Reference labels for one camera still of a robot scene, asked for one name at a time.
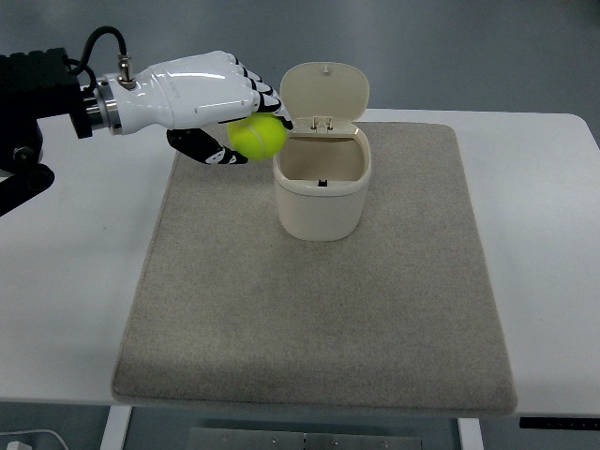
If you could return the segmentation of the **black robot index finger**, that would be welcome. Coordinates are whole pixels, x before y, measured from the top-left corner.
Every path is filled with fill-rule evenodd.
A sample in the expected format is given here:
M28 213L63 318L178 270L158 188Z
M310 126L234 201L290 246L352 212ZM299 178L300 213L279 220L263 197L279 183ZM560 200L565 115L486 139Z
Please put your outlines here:
M293 129L291 116L277 93L259 93L258 99L259 103L255 113L270 114L276 117L287 130Z

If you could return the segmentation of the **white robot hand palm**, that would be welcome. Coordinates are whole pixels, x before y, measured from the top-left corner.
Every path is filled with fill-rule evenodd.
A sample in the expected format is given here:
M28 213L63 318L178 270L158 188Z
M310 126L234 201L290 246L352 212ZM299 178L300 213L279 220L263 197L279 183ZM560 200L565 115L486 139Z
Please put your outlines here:
M224 51L155 64L135 75L131 89L108 74L97 82L96 101L103 126L123 135L151 125L188 129L241 119L259 103Z

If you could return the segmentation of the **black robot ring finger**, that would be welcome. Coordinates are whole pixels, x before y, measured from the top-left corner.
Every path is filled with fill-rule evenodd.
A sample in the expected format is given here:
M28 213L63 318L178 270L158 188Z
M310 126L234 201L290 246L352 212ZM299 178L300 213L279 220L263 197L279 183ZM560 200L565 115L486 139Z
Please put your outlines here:
M241 66L241 73L250 85L263 85L263 79L246 67Z

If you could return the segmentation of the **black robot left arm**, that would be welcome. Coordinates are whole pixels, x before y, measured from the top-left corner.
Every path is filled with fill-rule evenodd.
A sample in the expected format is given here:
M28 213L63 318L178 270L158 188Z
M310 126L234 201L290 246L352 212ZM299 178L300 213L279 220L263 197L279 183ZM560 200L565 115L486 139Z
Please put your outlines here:
M49 188L41 162L38 120L68 115L78 138L106 128L128 135L149 126L166 130L169 145L205 165L245 164L248 157L221 144L204 127L247 118L274 119L293 127L277 93L233 55L215 51L116 74L81 87L76 61L64 49L14 53L1 59L1 212L7 214Z

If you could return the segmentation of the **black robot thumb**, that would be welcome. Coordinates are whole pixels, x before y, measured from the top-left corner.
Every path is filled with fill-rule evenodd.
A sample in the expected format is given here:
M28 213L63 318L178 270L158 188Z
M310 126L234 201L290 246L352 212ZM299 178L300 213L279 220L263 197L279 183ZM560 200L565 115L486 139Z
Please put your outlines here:
M214 139L200 128L168 129L168 144L183 155L204 165L241 165L248 158Z

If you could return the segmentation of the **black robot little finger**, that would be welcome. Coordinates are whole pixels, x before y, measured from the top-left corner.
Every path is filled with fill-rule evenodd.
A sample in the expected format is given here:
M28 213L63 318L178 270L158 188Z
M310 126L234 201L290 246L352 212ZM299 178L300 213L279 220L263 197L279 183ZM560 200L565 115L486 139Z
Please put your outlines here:
M249 71L246 68L246 66L243 63L241 63L236 56L234 56L233 54L229 54L229 59L239 74L249 74Z

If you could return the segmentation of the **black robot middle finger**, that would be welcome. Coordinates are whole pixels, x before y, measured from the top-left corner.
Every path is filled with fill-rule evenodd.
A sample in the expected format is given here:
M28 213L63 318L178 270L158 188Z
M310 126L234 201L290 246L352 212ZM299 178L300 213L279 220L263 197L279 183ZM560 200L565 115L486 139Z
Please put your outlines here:
M277 91L271 85L262 80L251 79L250 81L252 89L256 91L264 101L280 101Z

